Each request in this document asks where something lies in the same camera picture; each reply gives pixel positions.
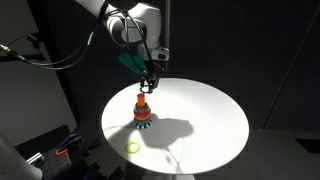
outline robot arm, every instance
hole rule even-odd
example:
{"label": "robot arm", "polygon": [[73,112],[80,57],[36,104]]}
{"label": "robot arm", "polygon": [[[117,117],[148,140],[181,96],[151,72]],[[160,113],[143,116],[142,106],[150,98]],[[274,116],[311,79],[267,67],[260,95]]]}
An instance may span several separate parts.
{"label": "robot arm", "polygon": [[[101,7],[107,5],[104,15],[108,15],[108,18],[102,22],[103,25],[106,27],[114,42],[119,46],[127,48],[128,45],[129,47],[137,47],[136,54],[144,60],[147,67],[145,76],[141,77],[140,90],[142,91],[143,86],[147,83],[149,90],[146,92],[152,93],[152,90],[156,88],[158,84],[152,60],[169,59],[169,50],[159,45],[161,32],[160,10],[146,3],[138,3],[132,9],[123,11],[111,6],[104,0],[75,1],[97,18],[101,18],[101,13],[103,13],[101,12],[101,10],[103,11]],[[126,29],[124,21],[128,23],[128,29]],[[143,31],[142,33],[139,32],[137,26]]]}

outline black background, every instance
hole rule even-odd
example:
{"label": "black background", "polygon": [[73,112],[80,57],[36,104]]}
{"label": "black background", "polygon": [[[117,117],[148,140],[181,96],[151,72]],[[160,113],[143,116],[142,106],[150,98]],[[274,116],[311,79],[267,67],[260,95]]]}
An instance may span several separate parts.
{"label": "black background", "polygon": [[[138,1],[126,2],[132,6]],[[164,0],[144,2],[159,6],[164,20]],[[253,129],[320,132],[319,15],[307,34],[319,0],[171,3],[169,77],[223,90],[243,108]],[[48,51],[56,48],[60,58],[76,49],[95,22],[93,15],[72,0],[37,0],[29,5],[43,9],[54,43]],[[164,45],[164,33],[160,42]],[[99,27],[85,59],[59,77],[81,121],[99,121],[109,99],[137,82],[117,60],[124,52]]]}

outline orange object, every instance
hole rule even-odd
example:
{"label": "orange object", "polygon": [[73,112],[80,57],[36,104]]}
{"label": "orange object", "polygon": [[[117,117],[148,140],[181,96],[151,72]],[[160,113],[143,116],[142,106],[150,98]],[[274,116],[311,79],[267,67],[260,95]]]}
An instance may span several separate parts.
{"label": "orange object", "polygon": [[146,104],[144,94],[140,93],[137,96],[138,96],[138,106],[143,107]]}
{"label": "orange object", "polygon": [[56,150],[56,156],[61,156],[62,154],[66,153],[68,149],[64,149],[62,151]]}
{"label": "orange object", "polygon": [[134,116],[135,117],[140,117],[140,118],[149,116],[150,112],[151,112],[151,109],[147,109],[147,110],[144,110],[144,111],[141,111],[141,112],[136,111],[136,110],[133,111]]}
{"label": "orange object", "polygon": [[138,120],[138,121],[145,121],[145,120],[147,120],[150,116],[151,116],[151,114],[149,114],[149,115],[146,116],[146,117],[137,117],[137,116],[135,116],[134,119],[135,119],[135,120]]}

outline wire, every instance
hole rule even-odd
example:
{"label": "wire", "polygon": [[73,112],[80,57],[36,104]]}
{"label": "wire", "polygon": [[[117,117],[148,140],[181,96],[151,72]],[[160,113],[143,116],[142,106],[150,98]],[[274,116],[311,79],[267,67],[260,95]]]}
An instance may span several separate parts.
{"label": "wire", "polygon": [[133,62],[134,65],[141,71],[141,73],[142,73],[143,75],[151,78],[150,75],[148,75],[143,69],[141,69],[141,68],[138,66],[138,64],[137,64],[137,62],[136,62],[136,60],[134,59],[134,56],[133,56],[133,54],[132,54],[132,51],[131,51],[131,48],[130,48],[130,43],[129,43],[130,41],[129,41],[129,31],[128,31],[128,19],[127,19],[126,15],[127,15],[127,12],[126,12],[126,14],[124,14],[124,24],[125,24],[124,27],[125,27],[125,31],[126,31],[127,46],[128,46],[129,53],[130,53],[130,55],[131,55],[132,62]]}
{"label": "wire", "polygon": [[28,35],[23,35],[23,36],[20,36],[18,38],[16,38],[15,40],[11,41],[7,46],[11,46],[12,44],[14,44],[15,42],[17,42],[18,40],[22,39],[22,38],[26,38],[28,37]]}
{"label": "wire", "polygon": [[92,36],[92,32],[95,30],[95,28],[97,27],[98,23],[95,23],[92,28],[91,28],[91,33],[89,35],[89,38],[88,39],[84,39],[81,44],[78,46],[78,48],[72,53],[70,54],[68,57],[58,61],[58,62],[53,62],[53,63],[33,63],[35,65],[38,65],[38,66],[52,66],[52,65],[56,65],[56,64],[60,64],[60,63],[63,63],[63,62],[66,62],[68,61],[70,58],[72,58],[75,54],[77,54],[80,50],[81,50],[81,47],[87,42],[89,42],[89,39],[91,38]]}
{"label": "wire", "polygon": [[88,45],[86,46],[85,50],[82,52],[82,54],[80,55],[80,57],[73,63],[67,65],[67,66],[64,66],[64,67],[59,67],[59,68],[52,68],[52,67],[44,67],[44,66],[41,66],[41,65],[38,65],[37,63],[32,63],[30,61],[23,61],[23,62],[26,62],[30,65],[33,65],[35,67],[38,67],[38,68],[41,68],[41,69],[45,69],[45,70],[54,70],[54,71],[58,71],[58,70],[63,70],[63,69],[67,69],[67,68],[70,68],[72,66],[74,66],[75,64],[77,64],[78,62],[80,62],[80,60],[84,57],[84,55],[86,54],[87,50],[88,50],[88,46],[90,45],[89,44],[89,41],[91,40],[91,38],[88,40]]}
{"label": "wire", "polygon": [[125,12],[125,10],[116,9],[116,10],[110,11],[109,13],[107,13],[107,14],[104,15],[103,20],[107,20],[110,16],[113,16],[113,15],[115,15],[115,14],[122,13],[122,12]]}
{"label": "wire", "polygon": [[163,75],[164,75],[164,68],[163,68],[160,64],[155,63],[155,62],[154,62],[154,65],[155,65],[155,66],[157,66],[158,68],[161,68],[161,71],[162,71],[162,72],[161,72],[161,76],[160,76],[160,78],[162,78],[162,77],[163,77]]}
{"label": "wire", "polygon": [[[58,64],[58,63],[61,63],[61,62],[66,61],[67,59],[63,59],[63,60],[61,60],[61,61],[59,61],[59,62],[47,63],[47,64],[33,63],[33,62],[30,62],[30,61],[27,61],[27,60],[24,60],[23,62],[28,63],[28,64],[30,64],[30,65],[33,65],[33,66],[35,66],[35,67],[41,68],[41,69],[45,69],[45,70],[54,70],[54,71],[57,71],[57,70],[63,70],[63,69],[70,68],[70,67],[74,66],[75,64],[77,64],[78,62],[80,62],[80,60],[81,60],[81,59],[84,57],[84,55],[86,54],[86,52],[87,52],[87,50],[88,50],[88,47],[89,47],[89,45],[90,45],[90,43],[91,43],[91,39],[92,39],[92,37],[93,37],[94,30],[96,29],[97,25],[98,25],[97,23],[94,24],[94,26],[93,26],[93,28],[92,28],[92,31],[91,31],[91,33],[90,33],[90,35],[89,35],[89,38],[87,39],[87,46],[86,46],[86,48],[84,49],[84,51],[81,53],[80,57],[79,57],[75,62],[73,62],[73,63],[71,63],[71,64],[69,64],[69,65],[67,65],[67,66],[59,67],[59,68],[44,67],[44,66],[49,66],[49,65],[51,66],[51,65],[54,65],[54,64]],[[77,49],[74,53],[72,53],[72,56],[73,56],[76,52],[78,52],[78,51],[80,50],[80,47],[81,47],[81,46],[79,46],[78,49]]]}
{"label": "wire", "polygon": [[149,58],[150,61],[152,61],[152,58],[151,58],[151,55],[150,55],[150,52],[149,52],[148,45],[147,45],[147,43],[146,43],[146,40],[143,38],[143,34],[142,34],[142,32],[141,32],[141,29],[140,29],[139,25],[138,25],[137,22],[130,16],[129,13],[128,13],[127,15],[128,15],[128,17],[131,19],[131,21],[134,23],[134,25],[136,26],[136,28],[138,29],[139,34],[140,34],[141,39],[142,39],[142,42],[143,42],[143,45],[144,45],[144,47],[146,48],[148,58]]}

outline round white table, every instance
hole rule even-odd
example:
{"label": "round white table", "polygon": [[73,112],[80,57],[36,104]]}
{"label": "round white table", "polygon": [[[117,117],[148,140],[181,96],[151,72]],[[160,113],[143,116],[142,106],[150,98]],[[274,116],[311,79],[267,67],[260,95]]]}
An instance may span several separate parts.
{"label": "round white table", "polygon": [[[244,148],[246,115],[220,90],[192,80],[160,79],[158,88],[145,96],[153,122],[140,130],[133,125],[139,88],[139,83],[131,85],[108,102],[102,130],[120,156],[153,172],[144,179],[194,179],[192,174],[219,168]],[[131,142],[140,145],[138,152],[126,151]]]}

